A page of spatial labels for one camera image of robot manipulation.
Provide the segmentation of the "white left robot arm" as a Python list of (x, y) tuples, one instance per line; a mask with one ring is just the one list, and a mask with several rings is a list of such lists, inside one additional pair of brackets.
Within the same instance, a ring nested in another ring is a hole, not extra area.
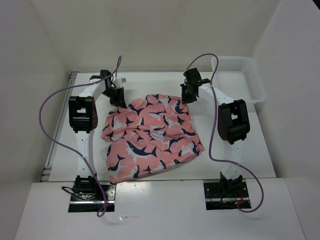
[(93, 140), (98, 126), (96, 100), (104, 95), (110, 104), (125, 108), (124, 77), (113, 76), (108, 70), (101, 70), (99, 75), (93, 75), (85, 89), (76, 96), (68, 99), (69, 125), (75, 133), (78, 157), (78, 170), (74, 182), (74, 193), (78, 198), (83, 195), (94, 200), (101, 197), (106, 200), (106, 191), (97, 178), (94, 164)]

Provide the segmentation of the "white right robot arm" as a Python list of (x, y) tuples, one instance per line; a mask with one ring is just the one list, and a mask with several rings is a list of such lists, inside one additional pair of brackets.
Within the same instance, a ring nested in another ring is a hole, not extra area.
[(219, 137), (224, 141), (226, 160), (217, 159), (216, 162), (226, 163), (220, 172), (219, 191), (221, 198), (230, 197), (236, 193), (243, 182), (242, 148), (247, 134), (250, 131), (250, 122), (246, 102), (243, 99), (234, 99), (217, 87), (210, 84), (210, 80), (203, 79), (197, 68), (191, 68), (183, 73), (185, 80), (181, 84), (182, 100), (192, 103), (202, 98), (214, 106), (214, 120), (209, 148), (212, 148), (213, 137), (217, 130)]

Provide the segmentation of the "pink shark print shorts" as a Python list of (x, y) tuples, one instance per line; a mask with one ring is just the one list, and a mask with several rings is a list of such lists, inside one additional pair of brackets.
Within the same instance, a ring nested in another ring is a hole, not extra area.
[(110, 111), (101, 138), (110, 143), (106, 167), (113, 184), (172, 170), (205, 150), (188, 105), (163, 94), (148, 94)]

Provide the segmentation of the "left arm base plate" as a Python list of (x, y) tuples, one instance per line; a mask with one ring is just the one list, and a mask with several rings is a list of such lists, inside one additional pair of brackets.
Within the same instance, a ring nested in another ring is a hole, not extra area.
[(64, 187), (64, 190), (70, 194), (69, 213), (97, 213), (104, 207), (105, 199), (107, 200), (106, 212), (115, 210), (116, 186), (109, 182), (101, 182), (100, 187), (94, 182), (93, 184), (84, 182), (74, 184), (73, 187)]

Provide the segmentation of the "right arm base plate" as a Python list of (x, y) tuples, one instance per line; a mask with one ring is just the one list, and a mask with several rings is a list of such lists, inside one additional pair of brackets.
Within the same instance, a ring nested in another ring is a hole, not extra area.
[(249, 192), (245, 181), (236, 190), (223, 193), (218, 180), (204, 181), (204, 197), (207, 211), (211, 210), (233, 210), (240, 204), (241, 209), (251, 209)]

